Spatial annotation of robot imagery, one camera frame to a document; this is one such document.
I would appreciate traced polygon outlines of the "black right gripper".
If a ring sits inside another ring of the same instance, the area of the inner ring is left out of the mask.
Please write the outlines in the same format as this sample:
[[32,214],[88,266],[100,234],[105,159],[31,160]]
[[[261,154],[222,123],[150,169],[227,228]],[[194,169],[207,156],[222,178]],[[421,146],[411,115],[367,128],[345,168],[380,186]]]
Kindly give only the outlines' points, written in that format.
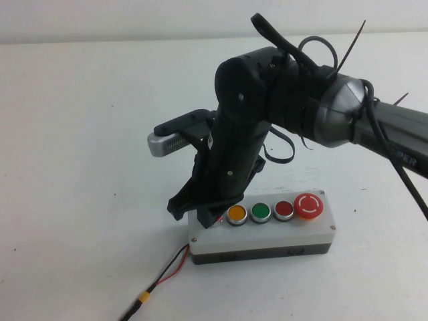
[[269,122],[234,121],[216,116],[211,135],[198,151],[192,176],[169,200],[167,211],[176,221],[197,209],[197,220],[208,229],[237,203],[247,188]]

